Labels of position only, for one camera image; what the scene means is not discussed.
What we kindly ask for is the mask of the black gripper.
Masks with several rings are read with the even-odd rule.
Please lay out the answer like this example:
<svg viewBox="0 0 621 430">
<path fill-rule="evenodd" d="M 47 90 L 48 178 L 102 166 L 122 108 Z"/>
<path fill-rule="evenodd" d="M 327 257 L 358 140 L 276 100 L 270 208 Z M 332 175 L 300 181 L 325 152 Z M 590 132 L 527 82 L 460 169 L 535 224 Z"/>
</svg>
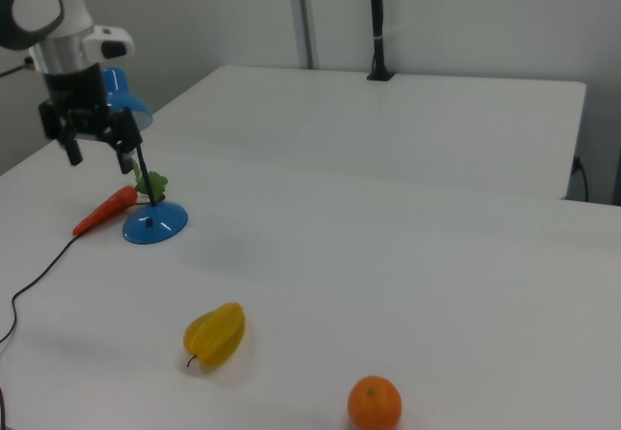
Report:
<svg viewBox="0 0 621 430">
<path fill-rule="evenodd" d="M 49 100 L 39 105 L 39 115 L 46 138 L 57 141 L 70 164 L 77 166 L 82 162 L 77 132 L 101 138 L 110 126 L 108 143 L 115 150 L 121 173 L 130 173 L 130 154 L 142 143 L 142 136 L 129 108 L 108 115 L 107 89 L 100 65 L 95 63 L 73 73 L 43 74 L 43 78 Z"/>
</svg>

